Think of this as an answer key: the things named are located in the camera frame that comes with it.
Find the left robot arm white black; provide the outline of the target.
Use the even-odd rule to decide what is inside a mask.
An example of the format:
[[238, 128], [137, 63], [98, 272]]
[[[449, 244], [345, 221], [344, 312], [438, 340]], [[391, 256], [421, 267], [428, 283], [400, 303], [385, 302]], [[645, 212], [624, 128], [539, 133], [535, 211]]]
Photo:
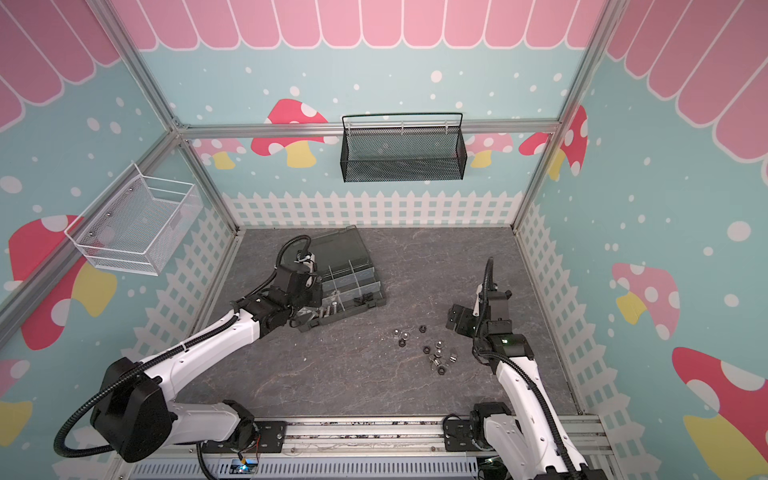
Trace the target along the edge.
[[247, 408], [234, 400], [183, 404], [176, 397], [210, 367], [302, 318], [321, 300], [321, 277], [313, 260], [277, 266], [265, 285], [234, 301], [219, 321], [196, 335], [138, 362], [113, 362], [100, 391], [55, 435], [54, 452], [83, 458], [114, 451], [135, 463], [169, 445], [212, 442], [234, 451], [252, 448], [260, 433]]

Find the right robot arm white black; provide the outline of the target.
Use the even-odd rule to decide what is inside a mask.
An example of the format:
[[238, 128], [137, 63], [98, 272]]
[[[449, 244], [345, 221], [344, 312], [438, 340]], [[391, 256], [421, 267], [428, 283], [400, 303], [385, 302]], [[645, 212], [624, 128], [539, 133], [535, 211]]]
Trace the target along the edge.
[[566, 432], [527, 338], [513, 331], [511, 296], [479, 285], [475, 306], [455, 305], [448, 316], [447, 328], [472, 340], [473, 357], [490, 368], [511, 402], [476, 405], [472, 442], [495, 452], [510, 479], [605, 479]]

